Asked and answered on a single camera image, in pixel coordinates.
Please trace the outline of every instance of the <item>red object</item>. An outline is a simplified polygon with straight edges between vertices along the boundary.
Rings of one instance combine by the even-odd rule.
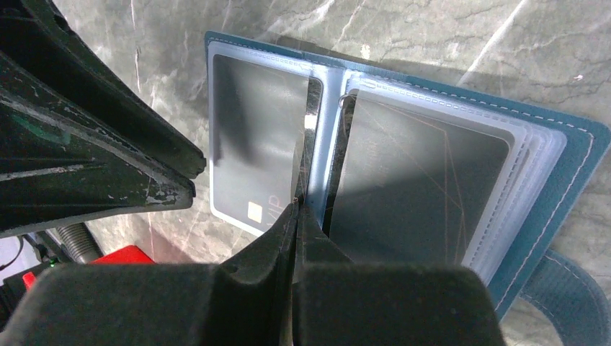
[[[154,265],[155,262],[147,256],[139,247],[136,245],[129,245],[122,249],[119,249],[112,254],[107,254],[104,257],[100,257],[90,264],[95,265]],[[36,277],[34,273],[28,272],[22,276],[25,290],[30,290]]]
[[[30,290],[32,285],[34,285],[34,280],[36,280],[36,277],[34,276],[33,272],[27,272],[21,277],[21,279],[25,285],[25,290]]]
[[[154,265],[155,262],[136,245],[129,245],[91,262],[95,265]]]

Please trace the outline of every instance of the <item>marble surface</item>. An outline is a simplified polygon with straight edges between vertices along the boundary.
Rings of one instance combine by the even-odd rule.
[[[382,67],[611,125],[611,2],[602,0],[55,0],[90,48],[145,102],[208,153],[207,30],[341,53]],[[253,237],[211,216],[208,173],[189,210],[89,225],[105,252],[137,244],[159,262],[220,262]],[[553,247],[611,295],[611,160]],[[559,345],[517,301],[508,345]]]

